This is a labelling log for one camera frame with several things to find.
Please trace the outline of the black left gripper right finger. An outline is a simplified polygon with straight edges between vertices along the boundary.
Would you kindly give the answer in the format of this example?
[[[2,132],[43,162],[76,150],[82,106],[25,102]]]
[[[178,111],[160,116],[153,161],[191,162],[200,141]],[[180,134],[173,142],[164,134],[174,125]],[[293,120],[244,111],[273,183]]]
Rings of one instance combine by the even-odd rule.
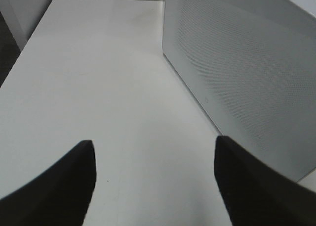
[[[214,175],[234,226],[314,226],[316,194],[228,136],[217,136]]]

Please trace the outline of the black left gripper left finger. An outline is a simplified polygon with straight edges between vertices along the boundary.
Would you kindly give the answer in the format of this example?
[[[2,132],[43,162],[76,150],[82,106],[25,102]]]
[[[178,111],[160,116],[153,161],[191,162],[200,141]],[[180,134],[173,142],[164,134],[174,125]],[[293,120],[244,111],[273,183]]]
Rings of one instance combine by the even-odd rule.
[[[81,226],[97,181],[94,145],[83,140],[0,200],[2,226]]]

